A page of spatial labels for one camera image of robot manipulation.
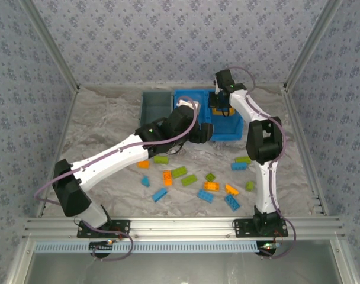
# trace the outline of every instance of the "mounting plate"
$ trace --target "mounting plate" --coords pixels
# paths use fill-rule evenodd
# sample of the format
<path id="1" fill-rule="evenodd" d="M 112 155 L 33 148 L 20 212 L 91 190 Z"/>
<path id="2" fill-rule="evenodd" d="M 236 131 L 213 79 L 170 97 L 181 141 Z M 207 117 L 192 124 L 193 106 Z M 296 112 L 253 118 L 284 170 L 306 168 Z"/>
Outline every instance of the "mounting plate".
<path id="1" fill-rule="evenodd" d="M 129 234 L 130 232 L 130 220 L 111 220 L 110 231 L 116 230 Z M 78 238 L 119 238 L 119 236 L 110 233 L 98 233 L 89 229 L 82 221 L 80 221 L 78 229 Z"/>
<path id="2" fill-rule="evenodd" d="M 233 221 L 233 227 L 235 230 L 235 236 L 237 238 L 261 238 L 261 237 L 278 237 L 278 235 L 275 235 L 275 232 L 270 233 L 268 235 L 259 235 L 257 232 L 255 225 L 253 223 L 252 218 L 246 218 L 246 219 L 235 219 Z M 285 238 L 288 237 L 288 229 L 285 221 L 281 220 L 281 225 L 276 228 L 276 230 Z"/>

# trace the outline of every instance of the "orange lego brick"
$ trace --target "orange lego brick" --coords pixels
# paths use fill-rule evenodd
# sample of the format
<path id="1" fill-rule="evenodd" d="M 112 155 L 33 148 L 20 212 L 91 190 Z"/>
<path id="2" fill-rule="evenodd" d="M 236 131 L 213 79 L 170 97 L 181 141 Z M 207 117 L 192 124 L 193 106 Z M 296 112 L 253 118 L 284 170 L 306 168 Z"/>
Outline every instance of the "orange lego brick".
<path id="1" fill-rule="evenodd" d="M 166 186 L 172 185 L 172 177 L 170 170 L 165 170 L 163 172 L 163 180 L 164 180 L 164 185 Z"/>
<path id="2" fill-rule="evenodd" d="M 146 160 L 146 161 L 138 162 L 138 167 L 141 168 L 141 169 L 149 169 L 150 168 L 150 161 Z"/>
<path id="3" fill-rule="evenodd" d="M 204 190 L 206 191 L 219 191 L 220 184 L 218 182 L 204 182 Z"/>
<path id="4" fill-rule="evenodd" d="M 231 194 L 231 195 L 238 195 L 240 193 L 234 187 L 232 187 L 231 185 L 228 185 L 228 184 L 226 184 L 225 190 L 228 194 Z"/>

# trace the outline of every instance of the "blue lego brick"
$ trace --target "blue lego brick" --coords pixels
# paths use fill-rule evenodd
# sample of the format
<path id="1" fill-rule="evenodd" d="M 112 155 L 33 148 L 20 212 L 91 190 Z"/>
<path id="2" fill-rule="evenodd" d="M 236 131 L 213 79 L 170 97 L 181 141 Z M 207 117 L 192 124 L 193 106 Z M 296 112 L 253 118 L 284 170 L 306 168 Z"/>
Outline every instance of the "blue lego brick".
<path id="1" fill-rule="evenodd" d="M 212 203 L 213 202 L 213 199 L 214 199 L 214 195 L 203 190 L 203 189 L 200 189 L 200 191 L 197 193 L 197 197 L 209 202 L 209 203 Z"/>
<path id="2" fill-rule="evenodd" d="M 149 181 L 149 178 L 147 176 L 144 176 L 141 183 L 142 183 L 142 185 L 147 186 L 148 188 L 150 187 L 150 181 Z"/>
<path id="3" fill-rule="evenodd" d="M 232 163 L 232 170 L 246 170 L 247 163 Z"/>
<path id="4" fill-rule="evenodd" d="M 152 196 L 152 200 L 154 200 L 154 202 L 157 202 L 166 194 L 167 194 L 167 190 L 165 188 L 162 188 Z"/>
<path id="5" fill-rule="evenodd" d="M 237 202 L 237 200 L 235 200 L 235 198 L 231 194 L 225 197 L 225 201 L 233 211 L 239 209 L 240 207 L 240 204 Z"/>

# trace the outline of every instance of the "toy brick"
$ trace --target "toy brick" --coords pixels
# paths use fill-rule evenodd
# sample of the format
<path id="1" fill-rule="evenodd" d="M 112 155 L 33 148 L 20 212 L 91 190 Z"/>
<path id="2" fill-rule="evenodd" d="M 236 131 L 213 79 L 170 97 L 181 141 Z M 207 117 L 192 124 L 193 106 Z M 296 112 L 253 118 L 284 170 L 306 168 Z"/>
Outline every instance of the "toy brick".
<path id="1" fill-rule="evenodd" d="M 197 177 L 195 175 L 190 175 L 181 180 L 183 186 L 188 186 L 197 181 Z"/>
<path id="2" fill-rule="evenodd" d="M 150 161 L 146 160 L 138 162 L 138 167 L 141 169 L 150 169 Z"/>
<path id="3" fill-rule="evenodd" d="M 228 194 L 231 194 L 233 196 L 239 194 L 238 190 L 236 190 L 234 187 L 232 187 L 231 185 L 228 185 L 228 184 L 226 184 L 225 190 Z"/>
<path id="4" fill-rule="evenodd" d="M 246 190 L 247 191 L 253 191 L 254 187 L 255 187 L 254 182 L 248 182 L 246 184 Z"/>
<path id="5" fill-rule="evenodd" d="M 238 157 L 238 158 L 235 158 L 235 162 L 251 164 L 251 159 L 250 159 L 250 157 Z"/>
<path id="6" fill-rule="evenodd" d="M 212 182 L 216 179 L 216 176 L 214 176 L 212 173 L 208 173 L 205 178 L 208 182 Z"/>
<path id="7" fill-rule="evenodd" d="M 237 200 L 235 200 L 235 198 L 231 194 L 225 197 L 225 201 L 233 211 L 240 208 L 240 204 L 237 202 Z"/>
<path id="8" fill-rule="evenodd" d="M 154 200 L 154 202 L 157 202 L 162 199 L 166 194 L 167 190 L 165 188 L 162 188 L 152 196 L 152 200 Z"/>
<path id="9" fill-rule="evenodd" d="M 163 181 L 165 186 L 172 185 L 171 172 L 169 170 L 163 172 Z"/>
<path id="10" fill-rule="evenodd" d="M 213 199 L 214 199 L 214 195 L 203 190 L 203 189 L 200 189 L 200 191 L 197 193 L 197 197 L 209 202 L 209 203 L 212 203 L 213 202 Z"/>
<path id="11" fill-rule="evenodd" d="M 206 191 L 219 191 L 220 184 L 217 182 L 204 182 L 204 189 Z"/>
<path id="12" fill-rule="evenodd" d="M 141 181 L 142 185 L 147 186 L 148 188 L 150 187 L 150 180 L 147 176 L 145 176 L 142 181 Z"/>
<path id="13" fill-rule="evenodd" d="M 175 170 L 171 170 L 171 173 L 172 173 L 173 178 L 176 179 L 180 176 L 186 175 L 188 173 L 188 171 L 187 171 L 186 167 L 182 166 Z"/>
<path id="14" fill-rule="evenodd" d="M 246 170 L 247 163 L 232 163 L 232 170 Z"/>
<path id="15" fill-rule="evenodd" d="M 156 163 L 156 164 L 168 164 L 168 158 L 167 157 L 155 156 L 154 157 L 154 163 Z"/>

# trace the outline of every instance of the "blue bin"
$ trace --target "blue bin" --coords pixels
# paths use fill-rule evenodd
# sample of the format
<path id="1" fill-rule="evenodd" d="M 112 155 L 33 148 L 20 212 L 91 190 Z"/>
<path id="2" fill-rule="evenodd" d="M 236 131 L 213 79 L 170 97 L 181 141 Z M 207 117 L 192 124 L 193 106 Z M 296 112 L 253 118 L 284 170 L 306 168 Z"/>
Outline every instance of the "blue bin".
<path id="1" fill-rule="evenodd" d="M 175 90 L 173 108 L 180 96 L 188 96 L 201 104 L 200 113 L 198 114 L 198 123 L 212 123 L 214 133 L 211 141 L 236 141 L 242 139 L 243 119 L 236 111 L 233 115 L 224 117 L 223 115 L 214 115 L 209 105 L 209 92 L 215 89 L 178 89 Z"/>

